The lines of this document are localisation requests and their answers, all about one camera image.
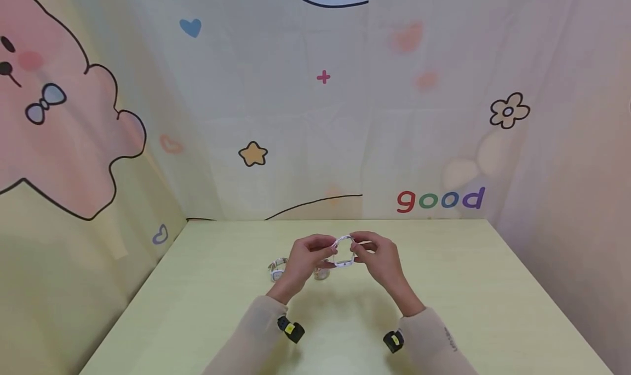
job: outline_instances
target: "table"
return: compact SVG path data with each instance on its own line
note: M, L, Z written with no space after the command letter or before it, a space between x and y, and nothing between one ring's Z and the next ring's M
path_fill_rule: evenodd
M611 374L489 223L453 220L190 222L81 375L199 375L271 287L270 262L296 238L354 230L398 244L410 284L480 374ZM264 374L412 374L405 350L381 341L400 316L363 264L309 280L288 313L307 333L282 338Z

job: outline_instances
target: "black wrist device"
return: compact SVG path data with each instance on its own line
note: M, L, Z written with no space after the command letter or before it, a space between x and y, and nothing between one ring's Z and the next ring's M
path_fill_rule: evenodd
M386 346L388 346L391 353L397 353L403 347L403 335L399 332L399 330L387 333L383 338L383 342L386 343Z
M294 343L298 343L305 334L305 329L297 322L292 324L285 315L278 318L278 328L285 333L287 338Z

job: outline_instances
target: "bow tie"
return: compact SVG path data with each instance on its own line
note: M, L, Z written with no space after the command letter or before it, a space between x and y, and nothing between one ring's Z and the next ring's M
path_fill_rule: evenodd
M44 111L51 106L66 102L66 93L56 84L46 84L42 88L42 98L26 107L26 117L36 125L42 125L46 118Z

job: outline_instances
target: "pink cheek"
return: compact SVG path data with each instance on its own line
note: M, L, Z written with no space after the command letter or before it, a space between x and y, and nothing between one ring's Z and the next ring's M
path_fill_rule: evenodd
M18 63L25 71L35 71L42 67L43 58L37 52L26 51L18 55Z

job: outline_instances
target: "sleeve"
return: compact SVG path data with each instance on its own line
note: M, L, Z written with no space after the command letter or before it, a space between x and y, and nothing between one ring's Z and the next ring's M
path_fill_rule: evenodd
M412 363L423 375L478 374L435 310L402 318L399 329Z
M202 375L258 374L283 334L277 320L285 313L287 307L271 297L254 299L232 337Z

